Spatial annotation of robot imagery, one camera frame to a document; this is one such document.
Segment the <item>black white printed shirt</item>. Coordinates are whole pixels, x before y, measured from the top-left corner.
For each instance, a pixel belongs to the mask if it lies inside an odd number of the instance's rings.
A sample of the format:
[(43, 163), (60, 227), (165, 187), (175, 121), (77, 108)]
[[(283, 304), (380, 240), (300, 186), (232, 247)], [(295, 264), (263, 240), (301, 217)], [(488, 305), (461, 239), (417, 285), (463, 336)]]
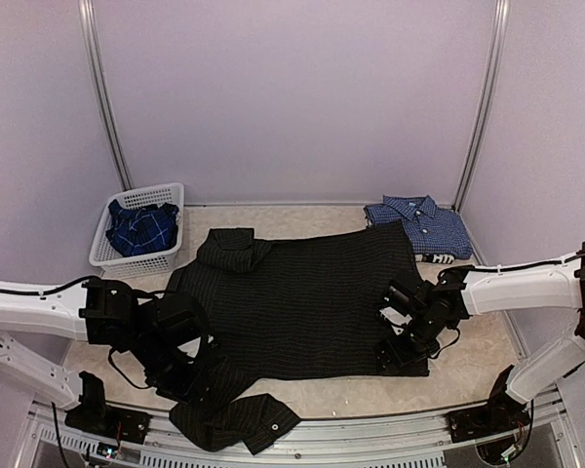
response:
[(415, 256), (416, 262), (432, 263), (432, 264), (452, 264), (455, 257), (450, 253), (432, 253), (422, 254), (417, 253)]

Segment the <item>black pinstripe long sleeve shirt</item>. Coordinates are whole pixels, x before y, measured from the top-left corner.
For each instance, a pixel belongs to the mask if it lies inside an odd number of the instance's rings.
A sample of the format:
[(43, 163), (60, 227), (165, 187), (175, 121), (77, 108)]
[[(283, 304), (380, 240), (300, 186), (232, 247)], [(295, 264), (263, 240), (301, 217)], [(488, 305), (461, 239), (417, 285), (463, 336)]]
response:
[(420, 282), (398, 222), (276, 241), (250, 228), (211, 230), (168, 283), (203, 306), (216, 343), (197, 398), (175, 405), (171, 423), (200, 449), (243, 443), (259, 453), (299, 422), (273, 396), (246, 395), (260, 379), (426, 375), (425, 363), (397, 368), (376, 358), (392, 334), (378, 307), (393, 280)]

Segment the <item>white plastic laundry basket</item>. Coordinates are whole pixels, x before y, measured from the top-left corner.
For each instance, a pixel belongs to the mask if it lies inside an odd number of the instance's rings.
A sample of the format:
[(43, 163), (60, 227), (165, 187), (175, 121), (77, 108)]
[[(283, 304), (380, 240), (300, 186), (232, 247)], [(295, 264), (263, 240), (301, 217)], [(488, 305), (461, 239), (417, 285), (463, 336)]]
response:
[[(108, 206), (117, 201), (122, 208), (137, 209), (151, 204), (170, 203), (179, 207), (176, 245), (167, 251), (123, 257), (117, 253), (105, 237), (110, 227)], [(91, 247), (89, 262), (103, 270), (106, 278), (125, 279), (171, 272), (176, 267), (176, 255), (182, 244), (184, 185), (168, 183), (134, 189), (110, 197), (101, 214)]]

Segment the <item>blue checked shirt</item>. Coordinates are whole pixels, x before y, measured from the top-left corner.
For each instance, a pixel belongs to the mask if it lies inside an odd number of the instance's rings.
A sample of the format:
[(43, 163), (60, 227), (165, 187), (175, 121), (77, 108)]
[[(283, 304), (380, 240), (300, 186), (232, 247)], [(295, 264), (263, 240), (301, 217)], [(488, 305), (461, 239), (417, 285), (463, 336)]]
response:
[(400, 221), (409, 237), (414, 255), (452, 254), (455, 260), (468, 260), (474, 249), (458, 213), (440, 208), (430, 196), (391, 197), (379, 204), (366, 205), (368, 227)]

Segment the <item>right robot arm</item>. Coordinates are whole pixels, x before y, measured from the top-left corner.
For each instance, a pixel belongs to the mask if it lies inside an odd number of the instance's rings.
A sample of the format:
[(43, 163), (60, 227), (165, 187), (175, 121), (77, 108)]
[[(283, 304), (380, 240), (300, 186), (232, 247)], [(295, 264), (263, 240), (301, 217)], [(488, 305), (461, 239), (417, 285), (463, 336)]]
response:
[(392, 281), (384, 301), (408, 318), (399, 334), (375, 347), (378, 368), (387, 375), (439, 353), (440, 332), (473, 316), (536, 308), (578, 312), (576, 327), (498, 377), (479, 412), (490, 433), (502, 431), (542, 389), (585, 363), (585, 242), (576, 253), (534, 263), (448, 268), (436, 283)]

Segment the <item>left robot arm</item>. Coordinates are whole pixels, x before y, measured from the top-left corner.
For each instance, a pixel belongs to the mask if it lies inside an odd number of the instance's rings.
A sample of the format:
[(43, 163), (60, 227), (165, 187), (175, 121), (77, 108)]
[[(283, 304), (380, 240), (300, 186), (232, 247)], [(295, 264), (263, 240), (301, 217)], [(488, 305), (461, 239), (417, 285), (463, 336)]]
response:
[(209, 390), (205, 372), (212, 330), (197, 299), (173, 290), (145, 292), (87, 276), (62, 286), (0, 282), (0, 372), (62, 410), (77, 406), (99, 434), (117, 423), (93, 377), (67, 370), (18, 343), (13, 332), (33, 332), (131, 353), (145, 385), (162, 398), (189, 403)]

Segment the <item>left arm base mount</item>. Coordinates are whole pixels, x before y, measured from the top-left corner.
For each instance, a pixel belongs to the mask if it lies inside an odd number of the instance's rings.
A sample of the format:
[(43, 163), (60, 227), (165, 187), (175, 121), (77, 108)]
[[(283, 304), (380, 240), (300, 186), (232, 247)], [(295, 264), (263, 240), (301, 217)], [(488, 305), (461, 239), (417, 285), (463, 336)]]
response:
[(144, 411), (109, 405), (100, 378), (87, 371), (81, 371), (79, 377), (82, 391), (78, 405), (66, 412), (65, 424), (116, 442), (142, 445), (149, 429), (151, 415)]

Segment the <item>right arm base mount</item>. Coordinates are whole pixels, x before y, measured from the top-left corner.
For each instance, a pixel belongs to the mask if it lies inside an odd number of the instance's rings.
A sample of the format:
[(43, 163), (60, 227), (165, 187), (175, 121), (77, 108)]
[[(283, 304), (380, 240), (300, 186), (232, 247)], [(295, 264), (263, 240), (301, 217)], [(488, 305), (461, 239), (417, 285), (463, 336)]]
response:
[(460, 443), (518, 429), (531, 423), (527, 404), (507, 394), (507, 381), (513, 366), (495, 380), (488, 399), (482, 405), (450, 411), (446, 415), (451, 441)]

